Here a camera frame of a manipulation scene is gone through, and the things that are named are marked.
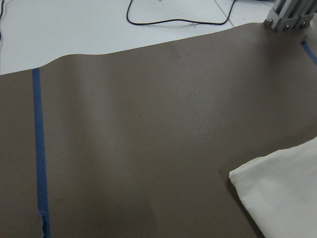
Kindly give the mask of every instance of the white tile floor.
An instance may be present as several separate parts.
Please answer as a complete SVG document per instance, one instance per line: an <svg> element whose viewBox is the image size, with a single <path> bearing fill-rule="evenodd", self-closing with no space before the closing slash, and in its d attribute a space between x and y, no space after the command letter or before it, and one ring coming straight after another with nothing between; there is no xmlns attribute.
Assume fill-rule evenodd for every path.
<svg viewBox="0 0 317 238"><path fill-rule="evenodd" d="M0 74L40 67L69 54L107 54L263 22L272 5L238 0L222 26L184 22L133 26L130 0L8 0L0 22ZM134 21L182 17L221 22L232 0L134 0Z"/></svg>

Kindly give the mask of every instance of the blue painter's tape strip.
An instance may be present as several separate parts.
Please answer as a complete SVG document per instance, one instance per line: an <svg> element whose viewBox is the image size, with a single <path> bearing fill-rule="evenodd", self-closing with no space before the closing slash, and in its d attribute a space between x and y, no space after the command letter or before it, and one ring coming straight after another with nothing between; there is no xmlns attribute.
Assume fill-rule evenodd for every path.
<svg viewBox="0 0 317 238"><path fill-rule="evenodd" d="M317 57L314 55L314 53L312 52L312 50L309 48L309 46L307 44L307 36L304 37L304 39L302 41L302 46L303 46L304 50L306 51L307 55L317 65Z"/></svg>
<svg viewBox="0 0 317 238"><path fill-rule="evenodd" d="M33 100L35 122L35 146L36 146L36 176L38 209L42 218L43 238L50 238L49 202L46 179L45 142L42 115L41 78L40 69L32 70L33 77Z"/></svg>

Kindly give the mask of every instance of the screw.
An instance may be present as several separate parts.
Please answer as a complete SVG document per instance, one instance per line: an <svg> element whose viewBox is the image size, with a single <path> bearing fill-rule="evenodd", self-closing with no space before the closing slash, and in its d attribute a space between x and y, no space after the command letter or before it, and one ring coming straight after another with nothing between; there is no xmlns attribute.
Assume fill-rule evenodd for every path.
<svg viewBox="0 0 317 238"><path fill-rule="evenodd" d="M289 25L286 25L283 29L283 31L287 31L289 29Z"/></svg>
<svg viewBox="0 0 317 238"><path fill-rule="evenodd" d="M299 27L303 28L304 26L306 26L306 22L305 21L303 21L302 24Z"/></svg>

